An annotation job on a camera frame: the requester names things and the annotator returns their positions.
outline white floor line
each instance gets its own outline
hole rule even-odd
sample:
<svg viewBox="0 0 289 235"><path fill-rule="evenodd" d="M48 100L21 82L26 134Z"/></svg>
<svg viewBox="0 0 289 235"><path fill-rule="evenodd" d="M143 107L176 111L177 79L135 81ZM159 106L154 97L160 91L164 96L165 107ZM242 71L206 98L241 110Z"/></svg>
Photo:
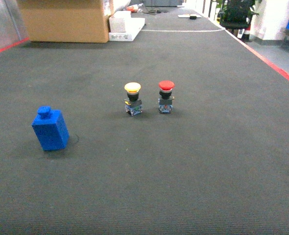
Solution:
<svg viewBox="0 0 289 235"><path fill-rule="evenodd" d="M143 29L141 31L147 31L147 32L207 33L207 32L224 31L224 29L216 29L216 30L153 30L153 29Z"/></svg>

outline cardboard box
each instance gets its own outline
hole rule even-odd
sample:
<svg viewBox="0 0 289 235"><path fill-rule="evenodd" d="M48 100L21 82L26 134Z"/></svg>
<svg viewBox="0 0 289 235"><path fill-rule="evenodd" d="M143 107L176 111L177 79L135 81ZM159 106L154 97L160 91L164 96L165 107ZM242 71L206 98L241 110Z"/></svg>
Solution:
<svg viewBox="0 0 289 235"><path fill-rule="evenodd" d="M128 32L109 33L110 41L132 42L145 24L144 18L131 18L132 26Z"/></svg>
<svg viewBox="0 0 289 235"><path fill-rule="evenodd" d="M131 11L117 11L110 17L111 33L128 32L132 30Z"/></svg>
<svg viewBox="0 0 289 235"><path fill-rule="evenodd" d="M113 0L17 0L31 41L106 43Z"/></svg>

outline white box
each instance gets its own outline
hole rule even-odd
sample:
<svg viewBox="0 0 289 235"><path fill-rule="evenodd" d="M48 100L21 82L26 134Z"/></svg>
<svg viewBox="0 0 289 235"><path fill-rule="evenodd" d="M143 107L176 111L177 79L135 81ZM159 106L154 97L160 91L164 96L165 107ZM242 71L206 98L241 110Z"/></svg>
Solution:
<svg viewBox="0 0 289 235"><path fill-rule="evenodd" d="M131 26L131 11L117 11L109 18L112 33L127 32Z"/></svg>
<svg viewBox="0 0 289 235"><path fill-rule="evenodd" d="M109 40L116 42L132 42L145 24L144 18L131 18L131 29L128 32L109 33Z"/></svg>

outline office chair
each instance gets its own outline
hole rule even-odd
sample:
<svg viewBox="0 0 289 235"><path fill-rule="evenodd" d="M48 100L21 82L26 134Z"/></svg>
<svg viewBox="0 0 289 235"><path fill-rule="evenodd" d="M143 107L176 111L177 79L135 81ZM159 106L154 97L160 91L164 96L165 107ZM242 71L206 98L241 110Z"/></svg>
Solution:
<svg viewBox="0 0 289 235"><path fill-rule="evenodd" d="M251 11L252 5L252 0L223 0L218 13L219 24L226 29L231 29L233 34L235 29L248 28L252 15L255 14Z"/></svg>

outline blue block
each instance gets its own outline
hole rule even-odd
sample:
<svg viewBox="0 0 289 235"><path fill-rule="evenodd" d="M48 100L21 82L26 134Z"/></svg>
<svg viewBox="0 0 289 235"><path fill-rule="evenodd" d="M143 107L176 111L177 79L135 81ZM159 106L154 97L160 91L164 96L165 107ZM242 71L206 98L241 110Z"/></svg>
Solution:
<svg viewBox="0 0 289 235"><path fill-rule="evenodd" d="M49 106L40 107L32 128L44 151L66 147L69 134L60 110L51 110Z"/></svg>

